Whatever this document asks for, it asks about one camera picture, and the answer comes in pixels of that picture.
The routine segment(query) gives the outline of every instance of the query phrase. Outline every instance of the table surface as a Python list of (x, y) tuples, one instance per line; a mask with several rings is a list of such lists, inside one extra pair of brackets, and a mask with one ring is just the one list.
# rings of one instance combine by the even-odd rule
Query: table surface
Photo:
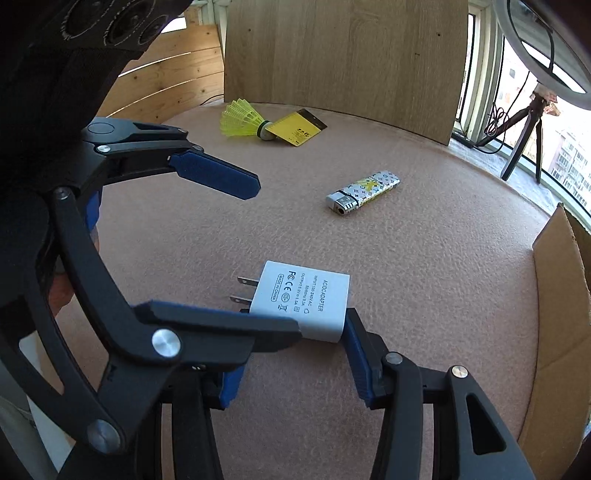
[[(256, 172), (261, 192), (242, 201), (175, 174), (105, 187), (101, 256), (127, 300), (237, 310), (228, 295), (253, 291), (236, 276), (257, 277), (266, 260), (348, 273), (349, 306), (368, 330), (421, 366), (465, 365), (517, 436), (538, 339), (531, 244), (548, 216), (445, 147), (387, 125), (310, 109), (328, 128), (296, 148), (223, 137), (223, 108), (168, 123)], [(270, 120), (294, 110), (257, 108)], [(327, 194), (385, 169), (401, 179), (395, 190), (346, 217), (325, 206)], [(76, 302), (59, 322), (97, 384), (106, 353)], [(343, 349), (311, 340), (253, 355), (237, 399), (213, 413), (228, 480), (369, 478), (381, 417), (357, 398)]]

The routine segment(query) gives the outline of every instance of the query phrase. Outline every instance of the wooden plank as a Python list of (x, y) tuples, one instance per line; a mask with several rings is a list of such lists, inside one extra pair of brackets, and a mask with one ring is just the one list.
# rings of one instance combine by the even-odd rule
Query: wooden plank
[(222, 93), (223, 72), (214, 73), (161, 90), (128, 105), (112, 116), (141, 122), (162, 123)]
[(233, 2), (225, 99), (351, 113), (447, 144), (467, 7), (467, 0)]
[(220, 41), (217, 36), (216, 25), (199, 25), (162, 33), (152, 42), (139, 60), (131, 60), (125, 66), (123, 72), (189, 51), (205, 50), (219, 46)]
[(155, 92), (218, 72), (223, 72), (219, 47), (153, 63), (117, 78), (100, 106), (98, 115), (108, 116)]

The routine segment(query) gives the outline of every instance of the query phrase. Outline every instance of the building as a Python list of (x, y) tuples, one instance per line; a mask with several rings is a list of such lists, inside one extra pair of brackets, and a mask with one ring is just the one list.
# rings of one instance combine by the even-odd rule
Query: building
[(580, 204), (591, 206), (591, 155), (576, 137), (566, 130), (560, 132), (558, 146), (548, 172), (571, 193)]

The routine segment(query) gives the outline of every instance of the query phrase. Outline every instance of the circular lens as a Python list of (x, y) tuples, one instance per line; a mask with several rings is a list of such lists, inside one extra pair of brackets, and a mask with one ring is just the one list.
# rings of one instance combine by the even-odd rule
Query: circular lens
[(111, 6), (113, 0), (79, 0), (66, 19), (64, 33), (77, 37), (92, 28)]
[(166, 25), (168, 20), (168, 15), (162, 15), (161, 17), (154, 18), (150, 24), (144, 29), (142, 34), (139, 36), (138, 43), (143, 45), (151, 40), (153, 40), (156, 35), (160, 33), (160, 31)]
[(117, 45), (124, 41), (152, 11), (153, 0), (138, 0), (117, 14), (107, 33), (106, 41)]

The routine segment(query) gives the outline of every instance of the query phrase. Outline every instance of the cardboard box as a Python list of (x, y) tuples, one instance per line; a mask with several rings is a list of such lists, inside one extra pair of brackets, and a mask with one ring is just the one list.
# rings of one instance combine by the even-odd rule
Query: cardboard box
[(591, 236), (560, 204), (533, 250), (540, 336), (519, 445), (538, 480), (560, 480), (589, 421)]

